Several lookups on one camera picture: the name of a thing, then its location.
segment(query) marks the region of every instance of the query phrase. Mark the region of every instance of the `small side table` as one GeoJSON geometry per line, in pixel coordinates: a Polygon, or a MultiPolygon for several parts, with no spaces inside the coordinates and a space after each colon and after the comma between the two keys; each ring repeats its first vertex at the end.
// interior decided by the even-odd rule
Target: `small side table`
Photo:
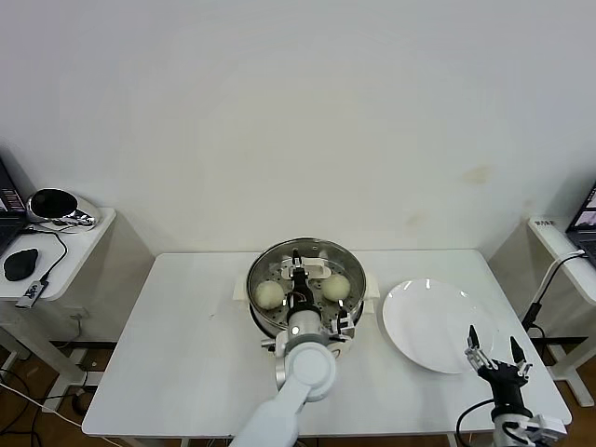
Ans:
{"type": "MultiPolygon", "coordinates": [[[[71,285],[76,274],[114,221],[114,209],[101,208],[101,211],[102,221],[92,230],[79,234],[60,234],[62,241],[68,247],[68,254],[52,270],[49,284],[40,300],[55,301],[71,285]]],[[[74,349],[70,358],[64,356],[28,318],[29,309],[18,309],[14,306],[31,282],[47,271],[49,266],[62,254],[62,247],[54,237],[43,234],[26,235],[18,237],[12,242],[0,257],[0,264],[4,264],[4,260],[12,253],[31,247],[36,247],[41,253],[32,277],[22,281],[8,281],[4,275],[0,275],[0,345],[11,351],[8,358],[11,362],[5,363],[5,365],[9,367],[16,358],[28,357],[28,350],[36,354],[60,374],[49,393],[50,396],[64,394],[68,386],[83,385],[86,377],[87,384],[98,385],[102,378],[101,372],[86,374],[77,366],[77,363],[85,356],[86,349],[74,349]]],[[[58,399],[47,400],[45,405],[55,410],[60,405],[60,401],[58,399]]]]}
{"type": "MultiPolygon", "coordinates": [[[[561,217],[536,216],[528,225],[553,257],[577,250],[565,235],[565,219],[561,217]]],[[[569,277],[581,296],[591,305],[596,305],[596,268],[585,259],[572,259],[561,270],[569,277]]],[[[594,398],[583,383],[577,368],[596,356],[596,331],[591,331],[588,340],[569,354],[560,345],[549,345],[549,351],[557,363],[549,367],[553,380],[564,380],[571,388],[582,407],[593,407],[594,398]]]]}

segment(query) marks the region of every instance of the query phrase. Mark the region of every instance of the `laptop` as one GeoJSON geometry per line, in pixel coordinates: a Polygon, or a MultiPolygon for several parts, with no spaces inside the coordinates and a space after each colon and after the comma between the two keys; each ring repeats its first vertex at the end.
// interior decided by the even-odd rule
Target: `laptop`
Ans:
{"type": "Polygon", "coordinates": [[[596,266],[596,184],[567,228],[567,237],[596,266]]]}
{"type": "Polygon", "coordinates": [[[0,255],[27,225],[27,212],[17,187],[0,160],[0,255]]]}

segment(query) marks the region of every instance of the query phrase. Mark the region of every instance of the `power outlet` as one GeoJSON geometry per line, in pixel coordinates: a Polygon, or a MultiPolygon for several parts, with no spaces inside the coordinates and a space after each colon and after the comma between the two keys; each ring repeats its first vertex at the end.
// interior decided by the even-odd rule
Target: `power outlet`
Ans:
{"type": "Polygon", "coordinates": [[[68,316],[72,319],[85,319],[89,318],[89,312],[82,305],[66,305],[68,316]]]}

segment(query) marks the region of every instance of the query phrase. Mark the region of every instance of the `monitor screen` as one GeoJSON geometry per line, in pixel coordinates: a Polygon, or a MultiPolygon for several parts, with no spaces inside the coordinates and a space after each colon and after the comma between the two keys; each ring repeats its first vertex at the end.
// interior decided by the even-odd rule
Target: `monitor screen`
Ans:
{"type": "Polygon", "coordinates": [[[25,212],[25,206],[20,199],[17,187],[10,179],[2,160],[0,160],[0,213],[1,212],[25,212]]]}
{"type": "Polygon", "coordinates": [[[596,231],[596,184],[592,187],[574,220],[571,221],[569,229],[596,231]]]}

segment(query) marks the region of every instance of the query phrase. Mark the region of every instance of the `wooden floor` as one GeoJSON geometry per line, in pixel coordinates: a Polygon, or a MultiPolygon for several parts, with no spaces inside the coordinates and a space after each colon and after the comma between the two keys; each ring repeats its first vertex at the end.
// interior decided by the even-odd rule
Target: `wooden floor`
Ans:
{"type": "MultiPolygon", "coordinates": [[[[84,367],[90,371],[103,371],[112,352],[110,350],[90,350],[84,360],[84,367]]],[[[0,364],[6,359],[7,352],[0,348],[0,364]]],[[[31,357],[26,361],[18,360],[12,371],[18,374],[30,388],[31,396],[45,396],[49,386],[56,379],[56,374],[42,361],[36,357],[31,357]]],[[[588,388],[596,395],[596,359],[586,363],[579,374],[584,379],[588,388]]],[[[7,378],[10,386],[22,390],[22,385],[13,377],[7,378]]],[[[569,436],[558,445],[561,447],[586,447],[596,446],[596,407],[581,408],[576,404],[571,391],[565,383],[557,383],[571,413],[573,414],[573,423],[568,427],[569,436]]],[[[85,405],[91,399],[87,394],[82,401],[85,405]]],[[[4,389],[0,389],[0,430],[2,430],[23,408],[25,400],[15,396],[4,389]]],[[[59,411],[64,416],[81,423],[82,417],[76,415],[72,409],[71,398],[66,398],[59,411]]],[[[32,421],[35,415],[35,408],[32,404],[28,405],[23,416],[12,426],[10,431],[29,432],[31,431],[32,421]]],[[[110,444],[101,439],[92,439],[83,435],[78,427],[72,426],[62,421],[51,413],[41,413],[37,416],[35,430],[41,437],[44,447],[64,446],[64,447],[106,447],[110,444]]],[[[475,435],[472,440],[479,438],[486,439],[486,434],[475,435]]],[[[448,442],[443,436],[424,436],[424,437],[391,437],[391,438],[354,438],[354,439],[319,439],[303,440],[307,447],[448,447],[448,442]]],[[[205,440],[193,440],[193,447],[202,447],[206,445],[205,440]]],[[[180,442],[170,440],[166,443],[169,447],[179,446],[180,442]]],[[[32,447],[37,444],[31,444],[29,435],[5,434],[0,436],[0,447],[32,447]]],[[[218,440],[213,447],[225,446],[224,440],[218,440]]]]}

